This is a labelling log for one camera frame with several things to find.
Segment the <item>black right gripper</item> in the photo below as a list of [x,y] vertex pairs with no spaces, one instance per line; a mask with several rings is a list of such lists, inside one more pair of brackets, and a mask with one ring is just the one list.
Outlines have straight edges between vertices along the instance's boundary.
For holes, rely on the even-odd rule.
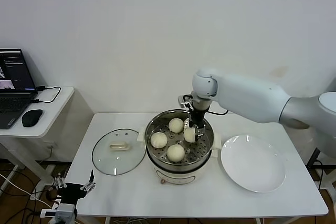
[[195,127],[195,138],[200,139],[205,134],[204,115],[206,111],[191,109],[189,110],[189,118],[184,121],[184,129]]

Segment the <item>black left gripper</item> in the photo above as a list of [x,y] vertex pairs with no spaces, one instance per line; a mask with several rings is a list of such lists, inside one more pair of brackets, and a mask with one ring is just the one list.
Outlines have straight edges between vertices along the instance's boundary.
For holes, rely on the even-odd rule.
[[76,205],[79,199],[85,198],[87,192],[94,189],[96,185],[93,170],[90,173],[89,181],[84,185],[66,183],[61,173],[58,173],[54,178],[54,184],[57,189],[61,188],[61,203],[71,205]]

